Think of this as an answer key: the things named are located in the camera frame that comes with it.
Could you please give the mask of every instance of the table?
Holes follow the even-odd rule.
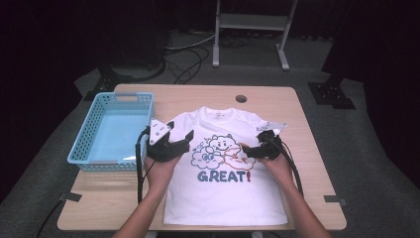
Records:
[[[155,95],[155,117],[170,121],[181,112],[201,106],[213,109],[237,108],[257,113],[262,119],[287,123],[281,139],[291,150],[305,199],[329,230],[342,230],[347,221],[338,202],[326,202],[335,195],[321,155],[294,89],[265,86],[120,84],[116,92],[147,91]],[[237,96],[246,97],[238,102]],[[61,230],[118,230],[137,205],[137,175],[134,172],[85,173],[80,171],[71,192],[81,194],[78,202],[67,201],[58,219]],[[185,226],[163,224],[160,204],[150,230],[291,230],[294,229],[287,203],[289,223],[276,226]]]

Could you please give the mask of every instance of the cartoon print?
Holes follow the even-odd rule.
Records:
[[[200,170],[216,170],[220,165],[226,164],[237,171],[246,171],[247,179],[251,181],[250,170],[257,160],[247,158],[242,152],[241,145],[236,143],[231,134],[213,135],[211,138],[206,138],[205,143],[202,142],[193,149],[191,165]]]
[[[203,146],[203,143],[200,143],[193,151],[191,165],[201,170],[216,170],[223,164],[222,154],[213,150],[212,147]]]

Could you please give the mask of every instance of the white t-shirt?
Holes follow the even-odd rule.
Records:
[[[173,119],[170,141],[194,130],[190,151],[169,184],[165,224],[277,225],[287,223],[280,192],[264,165],[247,158],[241,144],[259,146],[257,114],[201,107]]]

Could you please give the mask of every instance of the person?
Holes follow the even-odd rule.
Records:
[[[155,162],[148,173],[148,193],[113,238],[146,236],[179,159],[180,157],[164,163]],[[259,161],[265,165],[277,181],[282,195],[286,198],[298,236],[302,238],[332,237],[295,186],[290,166],[284,155],[280,154],[275,160],[259,159]],[[153,162],[153,159],[146,158],[146,170],[151,167]]]

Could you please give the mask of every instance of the basket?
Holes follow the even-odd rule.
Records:
[[[151,124],[154,96],[149,92],[102,92],[95,96],[67,161],[86,172],[135,171],[135,145]],[[146,140],[141,142],[142,162]]]

